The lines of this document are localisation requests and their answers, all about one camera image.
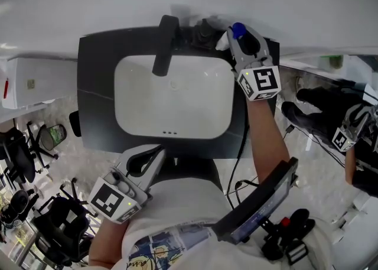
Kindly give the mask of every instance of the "wall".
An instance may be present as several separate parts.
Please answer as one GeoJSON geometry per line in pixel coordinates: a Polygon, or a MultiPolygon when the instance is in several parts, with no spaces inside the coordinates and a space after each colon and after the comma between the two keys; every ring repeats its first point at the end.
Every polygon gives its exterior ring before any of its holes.
{"type": "Polygon", "coordinates": [[[79,38],[117,28],[240,20],[282,44],[282,54],[339,48],[378,54],[377,0],[0,0],[0,57],[28,52],[76,56],[79,38]]]}
{"type": "Polygon", "coordinates": [[[378,254],[378,199],[371,198],[367,214],[346,227],[344,238],[334,245],[334,266],[339,270],[362,270],[378,254]]]}

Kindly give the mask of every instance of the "white marker cube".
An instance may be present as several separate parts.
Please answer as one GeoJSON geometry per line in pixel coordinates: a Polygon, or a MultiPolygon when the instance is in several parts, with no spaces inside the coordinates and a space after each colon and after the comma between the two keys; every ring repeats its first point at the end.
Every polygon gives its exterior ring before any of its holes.
{"type": "Polygon", "coordinates": [[[237,81],[250,101],[269,99],[281,91],[278,66],[243,69],[237,81]]]}
{"type": "Polygon", "coordinates": [[[127,221],[141,209],[138,202],[123,194],[116,186],[109,184],[103,178],[97,179],[89,195],[88,203],[104,217],[118,224],[127,221]]]}
{"type": "Polygon", "coordinates": [[[340,152],[346,152],[350,149],[356,142],[353,142],[339,127],[332,139],[333,145],[336,146],[337,150],[340,152]]]}

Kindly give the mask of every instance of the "blue cap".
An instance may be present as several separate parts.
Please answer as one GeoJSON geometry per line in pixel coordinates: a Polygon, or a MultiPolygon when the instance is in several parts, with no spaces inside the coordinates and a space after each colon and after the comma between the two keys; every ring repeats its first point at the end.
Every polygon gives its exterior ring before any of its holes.
{"type": "Polygon", "coordinates": [[[247,29],[243,23],[237,22],[232,25],[233,38],[239,39],[247,33],[247,29]]]}

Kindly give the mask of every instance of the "office chair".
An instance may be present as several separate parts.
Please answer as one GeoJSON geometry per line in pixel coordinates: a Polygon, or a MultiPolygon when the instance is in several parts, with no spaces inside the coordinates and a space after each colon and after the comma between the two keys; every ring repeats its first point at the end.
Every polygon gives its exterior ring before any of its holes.
{"type": "Polygon", "coordinates": [[[32,220],[38,230],[35,245],[51,262],[58,266],[70,266],[80,262],[89,253],[93,236],[86,233],[90,212],[83,207],[86,201],[80,201],[74,188],[76,179],[71,182],[73,197],[60,190],[67,198],[57,194],[51,197],[39,209],[39,213],[50,203],[49,211],[32,220]]]}
{"type": "Polygon", "coordinates": [[[38,158],[38,161],[40,162],[40,164],[43,168],[49,169],[50,166],[45,165],[43,163],[41,154],[46,155],[47,157],[50,157],[50,158],[55,159],[55,160],[57,160],[59,158],[59,156],[57,154],[52,155],[52,154],[48,153],[46,150],[44,150],[40,147],[41,131],[44,128],[46,128],[46,125],[44,124],[44,125],[41,126],[40,130],[38,131],[37,137],[34,139],[33,133],[30,130],[31,124],[32,124],[32,122],[29,121],[26,125],[26,127],[28,129],[28,133],[29,133],[29,139],[28,139],[27,142],[30,141],[30,151],[34,151],[35,155],[38,158]]]}
{"type": "Polygon", "coordinates": [[[6,133],[0,133],[0,160],[5,160],[7,168],[4,176],[11,187],[16,189],[14,181],[23,184],[32,183],[35,173],[34,156],[30,153],[25,136],[13,127],[6,133]]]}

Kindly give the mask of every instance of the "rectangular sink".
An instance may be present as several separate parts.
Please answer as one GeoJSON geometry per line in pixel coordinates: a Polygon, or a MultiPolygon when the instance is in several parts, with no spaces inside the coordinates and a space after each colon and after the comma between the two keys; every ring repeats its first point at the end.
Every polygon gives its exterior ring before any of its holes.
{"type": "Polygon", "coordinates": [[[115,115],[129,134],[213,139],[230,125],[231,65],[220,58],[172,56],[168,74],[152,73],[155,55],[123,58],[115,70],[115,115]]]}

